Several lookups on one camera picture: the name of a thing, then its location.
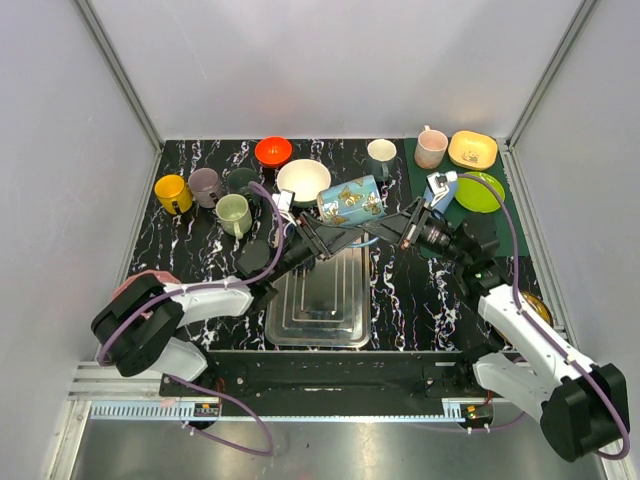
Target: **light green mug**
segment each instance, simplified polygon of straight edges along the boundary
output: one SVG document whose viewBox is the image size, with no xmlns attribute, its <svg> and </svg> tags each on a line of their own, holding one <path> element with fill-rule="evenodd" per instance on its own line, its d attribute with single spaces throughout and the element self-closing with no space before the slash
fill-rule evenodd
<svg viewBox="0 0 640 480">
<path fill-rule="evenodd" d="M 249 202 L 242 195 L 232 193 L 222 197 L 216 205 L 216 213 L 223 230 L 238 240 L 242 240 L 251 228 Z"/>
</svg>

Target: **red bowl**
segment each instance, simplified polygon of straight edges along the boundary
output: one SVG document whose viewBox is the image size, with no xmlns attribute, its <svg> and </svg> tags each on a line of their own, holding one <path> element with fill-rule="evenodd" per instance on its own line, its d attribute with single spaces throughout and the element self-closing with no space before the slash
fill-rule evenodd
<svg viewBox="0 0 640 480">
<path fill-rule="evenodd" d="M 256 158 L 268 168 L 278 168 L 291 159 L 293 145 L 286 138 L 267 137 L 256 145 Z"/>
</svg>

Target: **white wall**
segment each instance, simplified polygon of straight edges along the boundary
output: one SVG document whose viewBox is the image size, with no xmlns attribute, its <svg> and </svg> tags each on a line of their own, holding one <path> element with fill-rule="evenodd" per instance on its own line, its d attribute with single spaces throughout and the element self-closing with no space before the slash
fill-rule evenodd
<svg viewBox="0 0 640 480">
<path fill-rule="evenodd" d="M 580 348 L 627 378 L 640 466 L 640 4 L 600 2 L 516 151 Z"/>
<path fill-rule="evenodd" d="M 39 478 L 153 162 L 69 0 L 0 2 L 0 477 Z"/>
<path fill-rule="evenodd" d="M 579 0 L 92 0 L 164 138 L 510 133 Z"/>
</svg>

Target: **pink mug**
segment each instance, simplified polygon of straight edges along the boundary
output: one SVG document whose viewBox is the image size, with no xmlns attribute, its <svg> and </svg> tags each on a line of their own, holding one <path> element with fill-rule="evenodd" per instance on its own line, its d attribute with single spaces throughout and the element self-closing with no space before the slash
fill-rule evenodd
<svg viewBox="0 0 640 480">
<path fill-rule="evenodd" d="M 416 145 L 415 160 L 416 164 L 425 169 L 437 168 L 442 162 L 449 139 L 438 130 L 431 130 L 425 125 L 424 130 L 418 136 L 418 144 Z"/>
</svg>

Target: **metal tray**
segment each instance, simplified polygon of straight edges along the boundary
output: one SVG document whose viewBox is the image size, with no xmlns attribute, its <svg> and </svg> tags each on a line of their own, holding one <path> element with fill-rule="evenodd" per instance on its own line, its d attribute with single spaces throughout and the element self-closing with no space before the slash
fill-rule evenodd
<svg viewBox="0 0 640 480">
<path fill-rule="evenodd" d="M 369 249 L 347 248 L 275 282 L 265 333 L 274 345 L 362 347 L 369 341 Z"/>
</svg>

